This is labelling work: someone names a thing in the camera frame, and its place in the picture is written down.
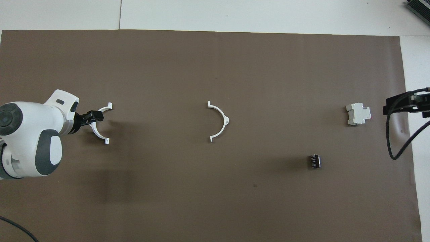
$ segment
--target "semicircular bracket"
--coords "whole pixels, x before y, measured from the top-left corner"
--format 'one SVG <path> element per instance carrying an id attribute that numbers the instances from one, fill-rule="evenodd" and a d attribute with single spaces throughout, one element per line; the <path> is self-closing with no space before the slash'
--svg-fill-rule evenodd
<path id="1" fill-rule="evenodd" d="M 107 103 L 107 106 L 106 107 L 104 107 L 104 108 L 101 108 L 101 109 L 99 109 L 99 111 L 101 111 L 101 112 L 105 112 L 105 111 L 107 111 L 107 110 L 111 110 L 112 109 L 112 103 L 111 102 L 108 102 Z M 103 135 L 101 135 L 99 132 L 98 132 L 98 130 L 97 130 L 97 123 L 98 122 L 94 122 L 94 123 L 92 123 L 92 124 L 90 124 L 90 126 L 91 126 L 91 128 L 92 128 L 92 131 L 94 132 L 94 134 L 97 136 L 97 137 L 99 137 L 100 139 L 104 139 L 104 143 L 105 144 L 109 144 L 109 138 L 106 138 L 106 137 L 104 137 Z"/>
<path id="2" fill-rule="evenodd" d="M 228 122 L 230 120 L 228 119 L 227 116 L 224 115 L 224 112 L 219 107 L 211 105 L 211 101 L 208 101 L 208 107 L 211 108 L 211 109 L 216 109 L 222 115 L 222 117 L 224 119 L 224 124 L 222 125 L 221 130 L 217 134 L 210 136 L 210 139 L 211 139 L 211 142 L 212 142 L 213 138 L 217 137 L 218 135 L 220 135 L 224 131 L 225 126 L 228 124 Z"/>

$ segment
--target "white tile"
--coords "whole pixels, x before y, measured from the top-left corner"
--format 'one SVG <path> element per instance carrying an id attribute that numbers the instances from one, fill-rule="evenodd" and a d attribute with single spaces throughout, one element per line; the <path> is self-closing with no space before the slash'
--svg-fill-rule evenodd
<path id="1" fill-rule="evenodd" d="M 121 0 L 0 0 L 0 30 L 118 29 L 120 6 Z"/>
<path id="2" fill-rule="evenodd" d="M 430 35 L 403 0 L 123 0 L 121 29 Z"/>
<path id="3" fill-rule="evenodd" d="M 430 87 L 430 37 L 400 37 L 406 90 Z M 414 133 L 429 118 L 409 114 L 409 130 Z M 418 208 L 423 242 L 430 242 L 430 127 L 412 142 Z"/>

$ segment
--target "black cable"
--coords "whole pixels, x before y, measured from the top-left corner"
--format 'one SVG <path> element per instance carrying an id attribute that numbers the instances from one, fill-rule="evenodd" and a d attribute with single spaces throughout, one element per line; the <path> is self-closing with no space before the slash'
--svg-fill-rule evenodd
<path id="1" fill-rule="evenodd" d="M 386 125 L 386 134 L 387 134 L 387 147 L 388 147 L 388 154 L 390 154 L 391 159 L 393 160 L 397 160 L 402 153 L 405 151 L 405 149 L 409 146 L 409 144 L 412 142 L 412 140 L 419 135 L 419 133 L 421 133 L 421 131 L 423 131 L 425 128 L 427 128 L 430 125 L 430 121 L 428 121 L 427 123 L 425 123 L 423 126 L 421 126 L 411 137 L 409 137 L 409 139 L 406 141 L 406 143 L 402 146 L 402 148 L 399 150 L 399 152 L 397 153 L 397 155 L 393 156 L 393 152 L 391 151 L 391 145 L 390 145 L 390 116 L 393 113 L 395 107 L 397 106 L 397 104 L 403 100 L 404 98 L 414 94 L 414 93 L 419 93 L 419 92 L 428 92 L 429 88 L 421 88 L 421 89 L 417 89 L 414 91 L 410 91 L 410 92 L 406 92 L 405 94 L 401 95 L 400 97 L 398 97 L 393 104 L 391 105 L 391 107 L 388 109 L 387 112 L 387 125 Z"/>
<path id="2" fill-rule="evenodd" d="M 3 221 L 5 221 L 5 222 L 10 223 L 11 225 L 13 225 L 13 226 L 15 226 L 15 227 L 19 228 L 19 229 L 20 229 L 20 230 L 22 230 L 24 233 L 26 233 L 28 236 L 30 236 L 30 237 L 31 237 L 35 242 L 39 242 L 39 240 L 37 240 L 37 238 L 36 238 L 32 233 L 30 233 L 30 231 L 26 230 L 23 226 L 21 226 L 21 225 L 19 225 L 19 224 L 15 223 L 15 222 L 14 222 L 14 221 L 12 221 L 12 220 L 9 220 L 9 219 L 7 219 L 7 218 L 5 218 L 5 217 L 2 217 L 2 216 L 0 216 L 0 220 L 3 220 Z"/>

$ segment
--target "robot arm end effector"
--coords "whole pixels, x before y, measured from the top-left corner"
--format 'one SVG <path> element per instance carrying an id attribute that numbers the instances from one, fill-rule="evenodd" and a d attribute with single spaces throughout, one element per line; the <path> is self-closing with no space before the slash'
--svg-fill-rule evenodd
<path id="1" fill-rule="evenodd" d="M 0 180 L 51 174 L 62 156 L 60 136 L 102 121 L 100 111 L 76 113 L 79 98 L 56 90 L 44 103 L 0 106 Z"/>

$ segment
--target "brown paper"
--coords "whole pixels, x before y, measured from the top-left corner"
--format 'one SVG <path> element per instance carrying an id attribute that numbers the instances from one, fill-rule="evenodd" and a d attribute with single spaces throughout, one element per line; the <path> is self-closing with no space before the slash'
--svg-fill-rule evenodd
<path id="1" fill-rule="evenodd" d="M 385 142 L 398 37 L 4 31 L 0 78 L 1 104 L 55 89 L 81 114 L 114 104 L 109 145 L 82 127 L 53 174 L 0 181 L 0 215 L 40 241 L 421 241 L 412 149 L 392 161 Z M 213 143 L 208 101 L 230 118 Z M 355 102 L 373 117 L 349 127 Z M 407 116 L 392 126 L 397 150 Z"/>

